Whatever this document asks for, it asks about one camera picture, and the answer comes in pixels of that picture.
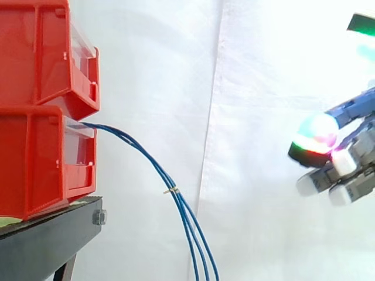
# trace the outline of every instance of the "red storage bin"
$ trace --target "red storage bin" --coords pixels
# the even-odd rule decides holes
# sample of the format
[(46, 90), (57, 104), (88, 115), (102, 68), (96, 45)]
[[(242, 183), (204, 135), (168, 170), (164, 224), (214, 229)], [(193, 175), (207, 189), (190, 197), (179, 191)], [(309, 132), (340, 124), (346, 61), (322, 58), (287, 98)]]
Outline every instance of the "red storage bin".
[(0, 107), (0, 217), (27, 220), (96, 188), (96, 130), (59, 107)]
[(98, 50), (68, 0), (0, 0), (0, 105), (57, 105), (80, 120), (99, 110)]

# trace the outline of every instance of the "blue wire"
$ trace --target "blue wire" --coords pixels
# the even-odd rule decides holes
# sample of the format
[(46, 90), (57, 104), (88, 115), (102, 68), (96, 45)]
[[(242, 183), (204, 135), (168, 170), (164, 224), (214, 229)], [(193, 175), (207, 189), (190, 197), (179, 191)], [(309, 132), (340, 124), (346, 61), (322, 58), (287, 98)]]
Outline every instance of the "blue wire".
[[(107, 132), (113, 133), (114, 135), (116, 135), (117, 137), (122, 139), (127, 144), (133, 146), (134, 148), (136, 148), (137, 150), (142, 152), (142, 154), (144, 154), (152, 162), (154, 168), (156, 168), (156, 171), (161, 176), (162, 180), (164, 181), (164, 183), (166, 184), (168, 189), (172, 189), (173, 187), (176, 186), (176, 184), (171, 179), (171, 177), (167, 173), (165, 173), (165, 171), (160, 167), (160, 165), (156, 162), (156, 160), (149, 153), (147, 153), (146, 150), (135, 139), (133, 139), (132, 137), (130, 137), (126, 133), (124, 133), (120, 130), (117, 130), (115, 128), (111, 128), (109, 126), (88, 124), (88, 123), (84, 123), (84, 124), (86, 126), (91, 127), (91, 128), (103, 129)], [(183, 227), (184, 227), (184, 230), (185, 230), (187, 242), (189, 244), (190, 253), (191, 253), (191, 256), (192, 256), (192, 260), (193, 260), (193, 267), (194, 267), (194, 273), (195, 273), (195, 276), (196, 276), (196, 281), (199, 281), (199, 272), (198, 272), (198, 268), (197, 268), (196, 257), (195, 257), (195, 253), (194, 253), (194, 249), (193, 249), (192, 240), (190, 238), (190, 234), (189, 234), (189, 231), (188, 231), (188, 227), (189, 227), (190, 231), (192, 232), (192, 226), (191, 226), (191, 223), (190, 223), (190, 221), (189, 221), (189, 219), (186, 215), (185, 209), (183, 208), (184, 204), (182, 204), (182, 202), (178, 199), (178, 197), (176, 196), (176, 194), (174, 192), (171, 192), (171, 195), (173, 197), (173, 200), (175, 201), (175, 204), (176, 204), (176, 206), (179, 210), (179, 213), (180, 213), (180, 216), (181, 216), (181, 219), (182, 219), (182, 222), (183, 222)], [(199, 252), (202, 256), (203, 251), (198, 244), (198, 241), (197, 241), (197, 238), (196, 238), (194, 232), (192, 232), (192, 234), (193, 234), (193, 239), (194, 239), (195, 243), (197, 244), (198, 250), (199, 250)]]
[(197, 229), (198, 229), (198, 232), (199, 232), (199, 234), (200, 234), (200, 237), (201, 237), (201, 239), (202, 239), (202, 241), (203, 241), (203, 245), (204, 245), (204, 247), (206, 248), (206, 250), (207, 250), (207, 254), (208, 254), (209, 258), (210, 258), (210, 261), (211, 261), (211, 264), (212, 264), (212, 267), (213, 267), (213, 271), (214, 271), (214, 273), (215, 273), (216, 281), (219, 281), (219, 271), (217, 270), (215, 260), (214, 260), (214, 258), (213, 258), (212, 253), (211, 253), (210, 247), (209, 247), (209, 245), (208, 245), (208, 243), (207, 243), (207, 241), (206, 241), (206, 238), (204, 237), (203, 231), (202, 231), (202, 229), (201, 229), (201, 227), (200, 227), (200, 225), (199, 225), (199, 223), (198, 223), (198, 220), (197, 220), (197, 218), (195, 217), (193, 210), (190, 208), (190, 206), (188, 205), (188, 203), (186, 202), (186, 200), (183, 198), (182, 194), (178, 194), (178, 195), (179, 195), (179, 197), (180, 197), (180, 201), (181, 201), (181, 202), (183, 203), (183, 205), (185, 205), (185, 207), (187, 208), (187, 210), (188, 210), (190, 216), (192, 217), (192, 219), (193, 219), (193, 221), (194, 221), (194, 223), (195, 223), (195, 226), (196, 226)]
[[(165, 182), (165, 184), (168, 186), (169, 189), (173, 188), (173, 187), (176, 187), (176, 184), (175, 182), (172, 180), (172, 178), (170, 177), (170, 175), (168, 175), (164, 170), (163, 168), (160, 167), (159, 163), (133, 138), (131, 137), (129, 134), (117, 129), (117, 128), (113, 128), (111, 126), (107, 126), (107, 125), (96, 125), (96, 128), (100, 128), (100, 129), (104, 129), (108, 132), (111, 132), (113, 133), (114, 135), (116, 135), (117, 137), (121, 138), (123, 141), (125, 141), (127, 144), (131, 145), (132, 147), (136, 148), (137, 150), (139, 150), (142, 154), (144, 154), (153, 164), (154, 168), (156, 168), (156, 171), (159, 173), (159, 175), (162, 177), (163, 181)], [(210, 258), (210, 261), (211, 261), (211, 264), (212, 264), (212, 267), (213, 267), (213, 270), (214, 270), (214, 274), (215, 274), (215, 278), (217, 281), (219, 281), (219, 273), (218, 273), (218, 270), (217, 270), (217, 267), (216, 267), (216, 264), (215, 264), (215, 261), (214, 261), (214, 258), (213, 258), (213, 255), (211, 253), (211, 250), (208, 246), (208, 243), (206, 241), (206, 238), (204, 237), (204, 234), (203, 234), (203, 231), (197, 221), (197, 218), (195, 217), (194, 215), (194, 212), (192, 211), (192, 209), (190, 208), (190, 206), (187, 204), (186, 200), (183, 198), (182, 194), (179, 193), (178, 196), (177, 196), (177, 199), (180, 203), (180, 205), (182, 206), (181, 208), (179, 208), (179, 211), (183, 211), (183, 214), (180, 213), (180, 215), (182, 216), (182, 219), (183, 219), (183, 222), (184, 222), (184, 219), (186, 220), (186, 222), (184, 222), (184, 227), (186, 226), (185, 223), (187, 223), (192, 235), (193, 235), (193, 239), (195, 240), (195, 243), (197, 245), (197, 248), (199, 250), (199, 253), (201, 255), (201, 258), (202, 258), (202, 262), (203, 262), (203, 267), (204, 267), (204, 272), (206, 274), (206, 280), (209, 280), (209, 275), (208, 275), (208, 270), (207, 270), (207, 263), (206, 263), (206, 260), (204, 258), (204, 255), (203, 255), (203, 251), (196, 239), (196, 236), (195, 236), (195, 233), (193, 231), (193, 228), (191, 226), (191, 223), (189, 221), (189, 218), (185, 212), (185, 209), (183, 206), (185, 206), (190, 214), (190, 216), (193, 218), (193, 221), (195, 223), (195, 226), (197, 227), (198, 229), (198, 232), (201, 236), (201, 239), (203, 241), (203, 244), (204, 244), (204, 247), (206, 248), (206, 251), (207, 251), (207, 254)]]

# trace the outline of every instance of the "white fabric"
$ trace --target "white fabric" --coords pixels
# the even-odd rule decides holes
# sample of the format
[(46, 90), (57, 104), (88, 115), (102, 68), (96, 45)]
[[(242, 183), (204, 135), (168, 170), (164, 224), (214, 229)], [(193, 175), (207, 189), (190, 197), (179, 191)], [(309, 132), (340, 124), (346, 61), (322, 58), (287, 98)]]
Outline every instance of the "white fabric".
[[(367, 81), (345, 31), (354, 4), (71, 2), (101, 52), (102, 108), (90, 120), (129, 132), (176, 180), (221, 280), (374, 280), (374, 198), (338, 209), (327, 194), (301, 198), (307, 171), (287, 158), (308, 114)], [(80, 251), (73, 281), (194, 280), (164, 189), (138, 152), (100, 133), (108, 224)]]

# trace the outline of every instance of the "led light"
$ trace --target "led light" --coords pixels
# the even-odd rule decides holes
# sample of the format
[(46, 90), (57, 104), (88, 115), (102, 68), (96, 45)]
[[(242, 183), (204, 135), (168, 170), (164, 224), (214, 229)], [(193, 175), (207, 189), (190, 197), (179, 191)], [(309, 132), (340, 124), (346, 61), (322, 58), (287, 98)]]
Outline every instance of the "led light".
[(304, 120), (293, 142), (305, 150), (326, 154), (335, 145), (338, 133), (339, 125), (334, 117), (315, 114)]
[(349, 152), (349, 148), (334, 150), (331, 154), (332, 163), (340, 176), (346, 176), (357, 170), (357, 163)]

